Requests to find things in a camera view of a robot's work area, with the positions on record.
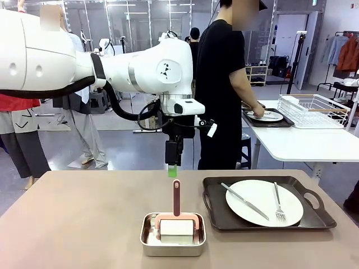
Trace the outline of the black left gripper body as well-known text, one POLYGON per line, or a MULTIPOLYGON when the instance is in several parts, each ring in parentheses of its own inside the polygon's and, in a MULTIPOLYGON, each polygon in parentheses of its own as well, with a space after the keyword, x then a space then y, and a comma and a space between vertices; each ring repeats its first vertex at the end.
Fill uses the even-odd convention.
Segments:
POLYGON ((194 116, 162 117, 162 132, 168 135, 168 142, 176 143, 181 139, 192 139, 195 136, 194 116))

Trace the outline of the person's right hand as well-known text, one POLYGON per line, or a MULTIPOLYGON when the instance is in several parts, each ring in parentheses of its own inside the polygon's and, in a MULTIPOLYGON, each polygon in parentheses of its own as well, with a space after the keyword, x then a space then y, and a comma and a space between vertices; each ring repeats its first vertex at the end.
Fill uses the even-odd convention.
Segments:
POLYGON ((256 118, 262 118, 264 116, 265 109, 257 101, 251 105, 251 108, 256 118))

